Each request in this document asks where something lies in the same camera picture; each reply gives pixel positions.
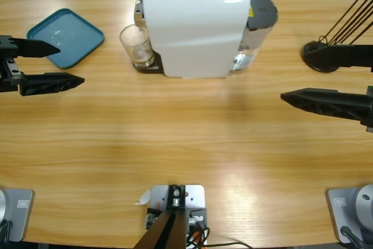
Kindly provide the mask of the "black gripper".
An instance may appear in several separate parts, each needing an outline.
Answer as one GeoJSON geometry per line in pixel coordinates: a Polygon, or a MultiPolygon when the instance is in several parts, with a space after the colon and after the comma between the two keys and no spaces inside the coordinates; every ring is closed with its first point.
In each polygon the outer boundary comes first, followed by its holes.
{"type": "MultiPolygon", "coordinates": [[[[312,69],[367,67],[372,69],[372,45],[328,45],[307,43],[305,64],[312,69]]],[[[330,117],[356,120],[373,130],[372,86],[366,94],[342,93],[337,90],[306,88],[282,93],[281,99],[303,111],[330,117]]]]}
{"type": "Polygon", "coordinates": [[[58,93],[81,85],[84,78],[67,72],[24,75],[23,79],[15,62],[18,56],[42,58],[60,52],[59,48],[42,40],[1,35],[1,93],[16,92],[19,85],[22,96],[58,93]]]}

